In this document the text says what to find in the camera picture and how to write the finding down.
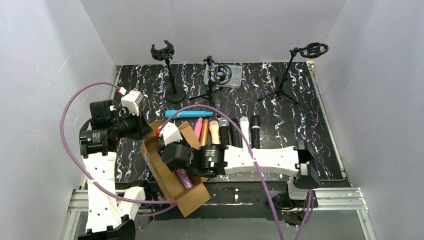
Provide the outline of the purple glitter microphone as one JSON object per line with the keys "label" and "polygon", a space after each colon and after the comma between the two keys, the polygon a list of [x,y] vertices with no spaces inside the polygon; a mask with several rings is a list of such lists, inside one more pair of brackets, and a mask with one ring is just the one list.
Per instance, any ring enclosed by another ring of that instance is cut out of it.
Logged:
{"label": "purple glitter microphone", "polygon": [[178,175],[179,179],[181,180],[186,190],[193,187],[194,184],[191,181],[190,176],[185,169],[177,169],[176,174]]}

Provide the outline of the gold microphone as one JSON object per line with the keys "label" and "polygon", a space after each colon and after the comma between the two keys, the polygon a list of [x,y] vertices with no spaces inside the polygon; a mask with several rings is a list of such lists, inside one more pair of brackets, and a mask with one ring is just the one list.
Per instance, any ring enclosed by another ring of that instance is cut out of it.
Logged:
{"label": "gold microphone", "polygon": [[202,122],[201,132],[200,132],[200,138],[199,142],[201,146],[205,146],[208,144],[208,137],[209,137],[209,120],[204,119]]}

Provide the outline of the pink microphone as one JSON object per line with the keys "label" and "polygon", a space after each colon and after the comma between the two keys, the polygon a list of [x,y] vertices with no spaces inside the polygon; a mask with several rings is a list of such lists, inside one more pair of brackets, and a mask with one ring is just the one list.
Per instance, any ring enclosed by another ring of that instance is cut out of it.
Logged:
{"label": "pink microphone", "polygon": [[202,126],[203,126],[203,118],[199,117],[194,126],[194,133],[198,139],[201,136]]}

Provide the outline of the turquoise blue microphone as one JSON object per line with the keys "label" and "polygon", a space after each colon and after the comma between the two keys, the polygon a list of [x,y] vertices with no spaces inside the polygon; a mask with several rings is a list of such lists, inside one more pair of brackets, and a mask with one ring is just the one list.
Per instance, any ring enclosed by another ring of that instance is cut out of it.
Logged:
{"label": "turquoise blue microphone", "polygon": [[[165,111],[165,117],[169,118],[173,114],[175,114],[177,110],[171,109]],[[173,119],[179,119],[179,118],[207,118],[212,117],[214,115],[213,111],[205,111],[205,110],[183,110],[176,114]]]}

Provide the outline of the brown cardboard box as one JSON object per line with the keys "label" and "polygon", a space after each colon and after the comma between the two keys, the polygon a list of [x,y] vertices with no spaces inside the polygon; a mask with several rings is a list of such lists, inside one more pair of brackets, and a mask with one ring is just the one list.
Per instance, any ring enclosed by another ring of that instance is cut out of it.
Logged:
{"label": "brown cardboard box", "polygon": [[140,153],[144,157],[154,179],[167,200],[176,201],[177,207],[183,217],[187,217],[211,199],[210,193],[204,185],[204,179],[191,176],[193,187],[186,189],[177,173],[172,172],[163,163],[158,154],[159,138],[156,136],[157,129],[165,122],[164,119],[151,122],[152,133],[144,138]]}

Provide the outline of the beige microphone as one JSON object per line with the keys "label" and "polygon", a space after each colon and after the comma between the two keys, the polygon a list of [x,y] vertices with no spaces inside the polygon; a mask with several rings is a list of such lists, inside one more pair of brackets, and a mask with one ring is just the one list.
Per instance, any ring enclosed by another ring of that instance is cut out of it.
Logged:
{"label": "beige microphone", "polygon": [[219,128],[220,128],[220,126],[219,126],[218,121],[216,121],[216,120],[210,121],[209,132],[210,132],[212,144],[220,144]]}

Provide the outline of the black glitter silver-mesh microphone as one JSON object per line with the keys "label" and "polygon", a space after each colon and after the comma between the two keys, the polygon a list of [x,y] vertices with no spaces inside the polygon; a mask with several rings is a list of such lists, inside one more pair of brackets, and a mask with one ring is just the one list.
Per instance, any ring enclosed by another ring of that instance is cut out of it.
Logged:
{"label": "black glitter silver-mesh microphone", "polygon": [[220,143],[223,145],[230,145],[229,122],[225,118],[221,117],[218,120],[218,125],[219,125],[218,134],[219,134]]}

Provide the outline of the black round-base microphone stand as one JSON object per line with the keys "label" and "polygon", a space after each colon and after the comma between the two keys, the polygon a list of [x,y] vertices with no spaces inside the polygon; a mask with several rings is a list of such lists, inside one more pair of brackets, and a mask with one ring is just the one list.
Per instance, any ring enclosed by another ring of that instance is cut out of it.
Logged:
{"label": "black round-base microphone stand", "polygon": [[172,73],[171,60],[175,54],[174,46],[168,40],[164,40],[164,43],[166,44],[166,47],[161,49],[156,49],[155,44],[153,44],[151,46],[150,53],[154,60],[165,62],[170,84],[165,91],[165,99],[171,104],[177,104],[184,100],[186,97],[186,91],[181,86],[176,85],[175,76]]}

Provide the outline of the black orange-tipped microphone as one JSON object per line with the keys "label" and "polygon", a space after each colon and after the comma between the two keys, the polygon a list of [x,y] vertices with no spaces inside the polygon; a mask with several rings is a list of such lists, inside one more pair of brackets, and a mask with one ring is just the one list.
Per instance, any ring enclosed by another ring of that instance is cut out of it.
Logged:
{"label": "black orange-tipped microphone", "polygon": [[242,148],[243,140],[242,140],[241,134],[232,124],[230,124],[229,126],[229,132],[230,132],[231,144],[234,147]]}

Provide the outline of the white microphone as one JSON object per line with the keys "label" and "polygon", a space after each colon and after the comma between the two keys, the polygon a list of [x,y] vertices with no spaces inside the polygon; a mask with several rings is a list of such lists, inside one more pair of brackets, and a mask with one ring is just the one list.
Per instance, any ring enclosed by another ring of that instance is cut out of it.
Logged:
{"label": "white microphone", "polygon": [[249,119],[245,116],[241,117],[239,119],[239,126],[240,126],[240,129],[241,129],[243,136],[247,140],[247,141],[243,140],[242,147],[244,149],[247,149],[250,146],[250,141],[249,141],[250,140],[250,138],[249,138],[250,123],[249,123]]}

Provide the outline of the black white-banded microphone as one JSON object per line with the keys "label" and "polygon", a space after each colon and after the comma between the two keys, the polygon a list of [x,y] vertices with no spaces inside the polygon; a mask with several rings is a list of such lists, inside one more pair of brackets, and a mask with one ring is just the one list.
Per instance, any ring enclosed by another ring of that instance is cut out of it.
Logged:
{"label": "black white-banded microphone", "polygon": [[260,145],[260,117],[256,114],[250,118],[250,135],[251,135],[251,147],[253,149],[259,149]]}

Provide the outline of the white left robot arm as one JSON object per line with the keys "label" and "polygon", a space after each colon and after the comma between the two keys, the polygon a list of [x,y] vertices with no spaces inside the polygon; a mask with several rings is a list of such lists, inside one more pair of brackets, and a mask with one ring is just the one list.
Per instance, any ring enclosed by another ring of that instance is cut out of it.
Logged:
{"label": "white left robot arm", "polygon": [[128,201],[117,200],[114,177],[120,139],[142,140],[152,128],[146,123],[139,100],[95,101],[89,105],[91,118],[79,131],[80,155],[91,180],[87,183],[88,217],[80,240],[133,240],[135,216],[145,200],[144,183],[124,190]]}

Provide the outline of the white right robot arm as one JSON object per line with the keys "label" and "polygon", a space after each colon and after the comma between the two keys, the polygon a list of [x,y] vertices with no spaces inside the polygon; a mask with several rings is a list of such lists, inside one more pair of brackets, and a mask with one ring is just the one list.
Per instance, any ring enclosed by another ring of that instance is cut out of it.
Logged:
{"label": "white right robot arm", "polygon": [[240,172],[281,173],[289,176],[288,196],[291,200],[305,200],[308,190],[320,187],[317,153],[306,140],[294,146],[276,149],[248,150],[231,145],[210,144],[195,149],[182,141],[174,141],[158,149],[168,168],[174,172],[184,169],[191,175],[215,178]]}

